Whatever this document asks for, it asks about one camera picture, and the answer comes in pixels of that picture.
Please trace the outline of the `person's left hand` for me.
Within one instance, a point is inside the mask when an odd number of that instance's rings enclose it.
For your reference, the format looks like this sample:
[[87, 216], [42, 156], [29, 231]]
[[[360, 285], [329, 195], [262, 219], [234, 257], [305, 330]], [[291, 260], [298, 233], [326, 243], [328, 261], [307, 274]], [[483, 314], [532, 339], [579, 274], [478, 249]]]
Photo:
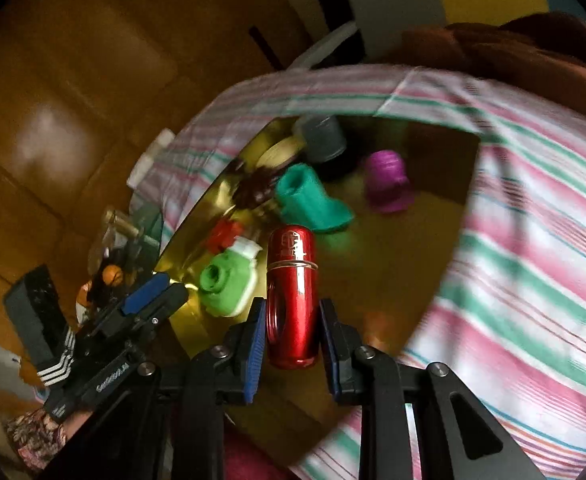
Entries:
[[78, 410], [69, 415], [65, 419], [65, 422], [61, 424], [61, 428], [65, 434], [65, 439], [70, 440], [92, 414], [92, 410]]

